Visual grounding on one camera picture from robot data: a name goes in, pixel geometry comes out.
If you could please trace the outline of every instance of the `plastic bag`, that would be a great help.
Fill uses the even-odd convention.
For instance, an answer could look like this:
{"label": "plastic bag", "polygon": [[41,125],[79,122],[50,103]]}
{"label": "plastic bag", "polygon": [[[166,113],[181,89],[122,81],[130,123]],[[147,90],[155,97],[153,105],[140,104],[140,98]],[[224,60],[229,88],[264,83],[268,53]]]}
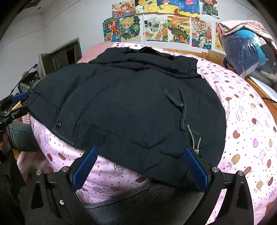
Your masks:
{"label": "plastic bag", "polygon": [[257,70],[277,82],[277,58],[271,44],[256,33],[242,28],[220,39],[225,64],[231,65],[241,77]]}

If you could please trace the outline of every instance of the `snap button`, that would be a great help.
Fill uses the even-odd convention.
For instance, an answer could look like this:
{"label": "snap button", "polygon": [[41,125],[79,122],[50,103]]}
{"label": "snap button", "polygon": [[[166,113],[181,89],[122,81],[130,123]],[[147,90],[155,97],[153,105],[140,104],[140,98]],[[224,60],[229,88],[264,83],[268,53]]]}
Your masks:
{"label": "snap button", "polygon": [[57,123],[56,123],[56,128],[60,128],[61,127],[61,121],[58,121]]}

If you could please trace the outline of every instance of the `person's hand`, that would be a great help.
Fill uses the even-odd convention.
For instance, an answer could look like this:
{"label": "person's hand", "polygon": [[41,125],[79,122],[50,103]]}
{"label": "person's hand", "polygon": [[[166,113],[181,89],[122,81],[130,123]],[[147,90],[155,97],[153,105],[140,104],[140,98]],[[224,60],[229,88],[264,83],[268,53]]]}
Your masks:
{"label": "person's hand", "polygon": [[3,149],[7,148],[8,145],[8,132],[6,131],[3,133],[2,141],[0,141],[0,149],[3,151]]}

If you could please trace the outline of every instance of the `person's leg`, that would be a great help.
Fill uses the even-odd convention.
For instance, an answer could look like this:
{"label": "person's leg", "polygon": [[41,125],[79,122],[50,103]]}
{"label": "person's leg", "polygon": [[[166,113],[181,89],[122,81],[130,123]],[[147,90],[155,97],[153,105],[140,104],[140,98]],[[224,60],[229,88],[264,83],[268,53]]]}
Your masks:
{"label": "person's leg", "polygon": [[14,149],[24,152],[40,151],[31,125],[13,121],[7,130]]}
{"label": "person's leg", "polygon": [[98,225],[183,225],[194,211],[203,193],[178,190],[152,182],[102,203],[85,205]]}

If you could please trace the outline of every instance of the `children's artwork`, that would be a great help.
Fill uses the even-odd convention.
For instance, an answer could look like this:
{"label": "children's artwork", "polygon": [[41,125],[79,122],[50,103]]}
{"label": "children's artwork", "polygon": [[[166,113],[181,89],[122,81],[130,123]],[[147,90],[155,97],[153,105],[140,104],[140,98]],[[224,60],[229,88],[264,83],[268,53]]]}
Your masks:
{"label": "children's artwork", "polygon": [[167,16],[150,17],[144,26],[147,41],[168,42]]}
{"label": "children's artwork", "polygon": [[105,42],[121,41],[121,32],[119,19],[108,18],[103,22],[104,40]]}
{"label": "children's artwork", "polygon": [[191,19],[192,46],[212,49],[212,25],[206,21]]}
{"label": "children's artwork", "polygon": [[122,41],[141,41],[140,19],[138,16],[120,19]]}
{"label": "children's artwork", "polygon": [[168,16],[167,17],[168,29],[173,35],[170,42],[179,42],[189,44],[190,27],[189,17]]}
{"label": "children's artwork", "polygon": [[222,47],[221,42],[219,40],[218,31],[216,31],[216,42],[215,42],[214,48],[224,51],[224,48]]}
{"label": "children's artwork", "polygon": [[203,2],[203,13],[219,18],[218,6],[216,6],[216,0],[200,0]]}
{"label": "children's artwork", "polygon": [[198,0],[179,0],[179,14],[194,18],[200,18]]}
{"label": "children's artwork", "polygon": [[122,18],[132,16],[136,13],[134,0],[128,2],[120,2],[112,5],[112,17]]}
{"label": "children's artwork", "polygon": [[136,13],[157,12],[157,0],[135,0]]}
{"label": "children's artwork", "polygon": [[179,13],[179,0],[157,0],[158,12],[166,14]]}

